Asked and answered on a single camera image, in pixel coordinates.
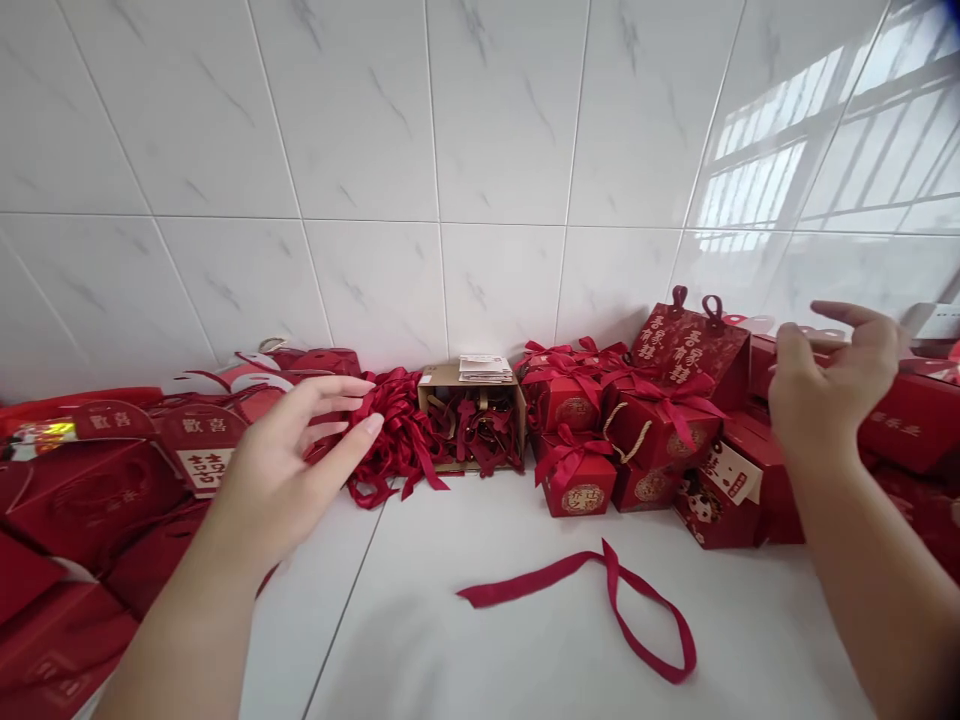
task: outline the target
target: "gold emblem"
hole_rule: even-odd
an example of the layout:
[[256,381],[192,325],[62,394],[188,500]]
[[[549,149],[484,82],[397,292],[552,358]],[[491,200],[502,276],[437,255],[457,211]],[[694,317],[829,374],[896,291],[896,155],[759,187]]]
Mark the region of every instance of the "gold emblem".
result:
[[599,485],[577,485],[563,496],[561,505],[571,515],[585,515],[603,504],[603,490]]
[[703,444],[707,441],[707,431],[703,429],[703,426],[691,425],[690,434],[693,436],[693,450],[687,447],[687,444],[680,439],[679,433],[674,431],[673,435],[671,435],[667,441],[667,454],[670,457],[690,457],[702,448]]
[[597,421],[597,409],[584,398],[568,398],[557,407],[555,418],[558,425],[590,427]]
[[664,475],[663,470],[651,470],[646,477],[633,488],[633,494],[641,502],[654,502],[663,497],[664,491],[670,484],[669,478]]

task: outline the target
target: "brown cardboard box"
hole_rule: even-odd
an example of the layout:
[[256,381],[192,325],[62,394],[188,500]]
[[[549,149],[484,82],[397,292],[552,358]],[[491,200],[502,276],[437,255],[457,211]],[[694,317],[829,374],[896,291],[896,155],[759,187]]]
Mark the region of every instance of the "brown cardboard box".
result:
[[[423,369],[423,377],[420,378],[420,384],[417,387],[417,400],[420,403],[420,410],[424,413],[430,408],[428,398],[431,395],[437,395],[437,390],[441,388],[503,388],[508,387],[513,390],[513,411],[516,414],[517,422],[517,450],[520,457],[523,457],[523,451],[527,435],[527,403],[520,391],[520,384],[517,378],[513,377],[510,382],[505,383],[478,383],[478,382],[460,382],[460,366],[451,365],[427,365]],[[457,472],[460,470],[479,470],[480,465],[475,460],[468,460],[463,463],[444,463],[434,466],[437,472]]]

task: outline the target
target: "hand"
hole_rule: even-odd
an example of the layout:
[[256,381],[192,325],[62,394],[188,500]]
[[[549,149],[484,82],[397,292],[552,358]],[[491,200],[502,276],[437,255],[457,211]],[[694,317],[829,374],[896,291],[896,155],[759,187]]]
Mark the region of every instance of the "hand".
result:
[[304,380],[282,397],[240,441],[191,554],[246,577],[264,575],[307,539],[383,425],[375,413],[354,427],[319,463],[303,452],[347,423],[308,427],[311,418],[356,410],[374,385],[353,377]]
[[886,315],[858,305],[817,300],[810,307],[852,325],[851,344],[818,348],[835,350],[830,367],[821,368],[800,329],[780,326],[770,385],[773,430],[784,452],[798,461],[832,452],[855,456],[857,429],[893,384],[907,336]]

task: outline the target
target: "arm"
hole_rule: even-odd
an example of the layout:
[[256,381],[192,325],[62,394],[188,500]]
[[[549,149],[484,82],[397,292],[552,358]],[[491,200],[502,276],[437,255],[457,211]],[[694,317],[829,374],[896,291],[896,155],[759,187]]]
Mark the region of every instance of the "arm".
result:
[[854,326],[819,368],[787,323],[770,389],[774,431],[824,595],[878,717],[936,717],[954,698],[960,589],[860,462],[856,433],[897,371],[900,328],[852,305],[813,309]]
[[95,720],[236,718],[257,588],[303,542],[370,449],[383,416],[357,425],[317,465],[302,452],[346,423],[373,387],[356,378],[301,382],[244,435],[223,487],[104,693]]

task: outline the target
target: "paper bag handle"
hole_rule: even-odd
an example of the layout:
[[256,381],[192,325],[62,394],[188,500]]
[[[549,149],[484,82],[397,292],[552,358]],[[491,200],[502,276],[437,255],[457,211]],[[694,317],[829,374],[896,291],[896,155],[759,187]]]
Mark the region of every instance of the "paper bag handle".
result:
[[643,428],[640,430],[640,435],[637,437],[637,441],[633,444],[633,447],[630,449],[630,452],[624,453],[623,450],[618,448],[613,443],[613,441],[609,438],[609,436],[607,435],[607,429],[610,427],[610,423],[613,422],[614,416],[618,412],[620,412],[621,408],[624,408],[626,406],[627,404],[625,402],[617,405],[613,409],[613,412],[610,413],[610,417],[608,417],[607,421],[603,424],[603,439],[606,440],[608,443],[610,443],[610,446],[617,451],[617,454],[620,456],[621,465],[626,465],[628,462],[630,462],[630,460],[633,459],[633,456],[637,454],[637,450],[639,450],[640,446],[643,445],[643,439],[647,436],[647,430],[649,430],[650,426],[653,425],[652,420],[647,420],[647,422],[644,423]]

